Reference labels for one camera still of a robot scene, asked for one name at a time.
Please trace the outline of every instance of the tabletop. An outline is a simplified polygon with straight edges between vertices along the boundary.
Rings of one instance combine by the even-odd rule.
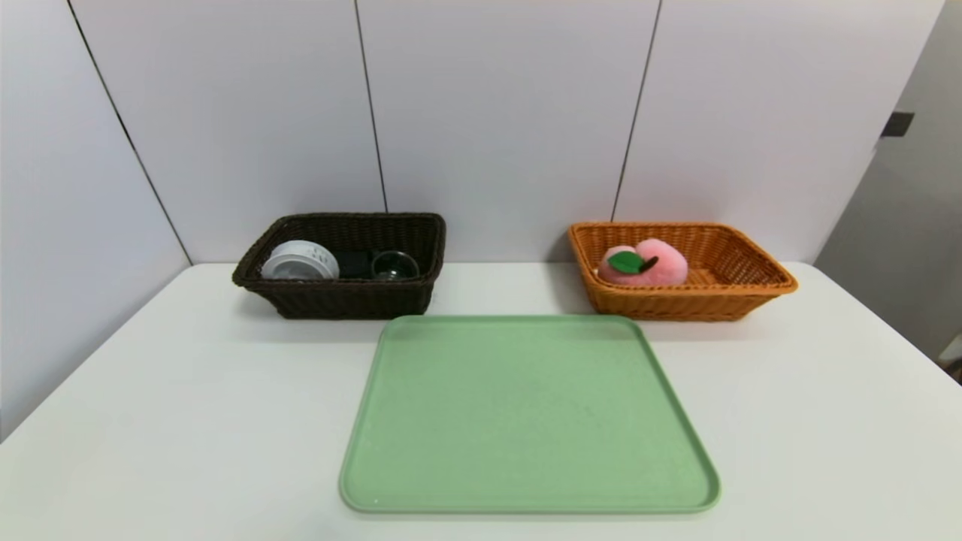
[[[366,515],[338,494],[385,322],[185,270],[0,445],[0,539],[958,539],[962,389],[814,268],[740,322],[639,322],[721,477],[675,516]],[[569,264],[447,264],[429,314],[591,313]]]

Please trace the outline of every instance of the panel seam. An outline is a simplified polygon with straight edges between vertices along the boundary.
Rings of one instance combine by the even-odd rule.
[[[354,0],[354,16],[358,21],[358,41],[361,43],[361,64],[364,66],[367,105],[370,108],[370,128],[374,133],[374,153],[377,154],[377,174],[381,177],[381,196],[384,197],[384,212],[389,212],[388,190],[384,187],[384,168],[381,166],[381,145],[377,140],[377,122],[374,120],[374,98],[371,97],[370,76],[367,74],[367,53],[364,48],[364,33],[361,31],[361,6],[359,0]]]
[[[193,261],[190,258],[190,254],[187,252],[187,248],[184,246],[184,241],[181,240],[180,234],[177,232],[177,228],[174,227],[174,222],[172,219],[170,219],[170,213],[167,212],[164,202],[161,201],[161,196],[157,193],[157,188],[154,187],[154,181],[151,180],[150,175],[147,173],[147,168],[143,165],[143,160],[140,158],[140,153],[137,151],[137,147],[134,145],[134,140],[130,137],[130,132],[127,130],[127,125],[124,124],[123,118],[120,116],[120,111],[117,110],[114,97],[111,95],[110,89],[107,88],[107,82],[104,81],[104,75],[100,72],[100,66],[97,65],[97,59],[93,58],[93,51],[90,50],[90,44],[87,41],[87,36],[84,34],[84,28],[80,25],[80,19],[77,18],[77,12],[73,9],[72,0],[66,0],[66,5],[70,8],[70,14],[73,15],[73,22],[77,25],[77,31],[80,32],[80,39],[84,42],[84,47],[87,49],[87,54],[90,56],[90,61],[93,63],[93,69],[97,72],[97,78],[100,79],[100,85],[103,87],[104,92],[107,94],[107,99],[110,101],[111,107],[114,109],[114,115],[116,115],[117,122],[120,124],[120,129],[123,130],[124,137],[127,138],[127,142],[130,144],[131,150],[134,151],[134,157],[137,158],[140,171],[143,172],[144,178],[147,179],[147,185],[150,186],[151,192],[154,193],[154,198],[157,199],[157,204],[160,205],[161,212],[164,213],[164,218],[166,218],[167,224],[170,225],[170,230],[173,232],[174,238],[177,239],[177,244],[180,245],[181,250],[184,252],[184,257],[187,258],[188,264],[193,267]]]
[[[618,189],[615,190],[615,205],[611,208],[611,219],[615,221],[615,212],[618,210],[618,199],[621,197],[621,184],[624,183],[624,172],[628,167],[628,153],[631,151],[631,140],[635,136],[635,124],[638,122],[638,110],[642,107],[642,94],[645,92],[645,82],[648,78],[648,67],[651,66],[651,51],[655,48],[655,34],[658,33],[658,21],[661,18],[661,8],[664,0],[658,0],[658,9],[655,11],[655,22],[651,28],[651,41],[648,43],[648,53],[645,56],[645,69],[642,71],[642,83],[638,88],[638,100],[635,102],[635,115],[631,118],[631,130],[628,131],[628,145],[624,149],[624,161],[621,162],[621,175],[618,177]]]

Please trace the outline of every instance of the plastic tray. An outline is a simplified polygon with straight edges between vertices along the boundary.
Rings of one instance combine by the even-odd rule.
[[[687,513],[719,493],[641,330],[618,316],[388,323],[341,474],[367,512]]]

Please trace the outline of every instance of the basket rim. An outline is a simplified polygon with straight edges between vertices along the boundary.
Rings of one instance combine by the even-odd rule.
[[[431,219],[438,226],[438,236],[435,240],[434,246],[434,260],[432,261],[432,268],[426,274],[423,274],[417,278],[410,280],[397,280],[397,281],[379,281],[379,280],[366,280],[363,278],[335,278],[335,279],[319,279],[319,280],[291,280],[291,279],[273,279],[273,278],[263,278],[260,276],[256,270],[253,269],[254,260],[257,254],[265,248],[266,244],[273,236],[273,234],[284,226],[285,223],[293,221],[295,219],[310,219],[316,217],[325,218],[363,218],[363,219]],[[270,227],[254,242],[251,247],[244,252],[243,256],[238,261],[237,266],[234,268],[234,273],[231,276],[235,285],[243,287],[247,290],[257,290],[257,291],[304,291],[304,288],[311,288],[312,290],[350,290],[350,289],[361,289],[364,291],[370,291],[371,288],[379,289],[414,289],[422,288],[424,286],[433,285],[435,280],[441,274],[441,267],[443,266],[444,259],[444,242],[446,237],[446,224],[444,218],[437,213],[302,213],[283,216],[276,219]],[[246,274],[251,271],[256,274],[256,277],[250,277]]]
[[[626,228],[626,227],[684,227],[690,229],[724,229],[744,242],[749,248],[772,264],[785,279],[773,284],[706,284],[706,285],[680,285],[680,286],[622,286],[609,284],[601,280],[594,271],[594,266],[588,261],[588,254],[584,247],[578,242],[576,233],[584,229],[601,228]],[[574,248],[578,260],[578,268],[586,283],[594,289],[607,291],[613,294],[624,295],[625,293],[635,294],[656,294],[657,296],[780,296],[789,294],[798,289],[798,282],[794,276],[769,252],[762,249],[745,233],[738,229],[713,221],[580,221],[574,223],[568,229],[569,240]]]

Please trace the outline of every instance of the clear glass cup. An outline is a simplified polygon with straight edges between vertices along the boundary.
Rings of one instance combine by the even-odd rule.
[[[420,274],[415,258],[397,250],[383,251],[374,256],[370,270],[375,280],[410,280]]]

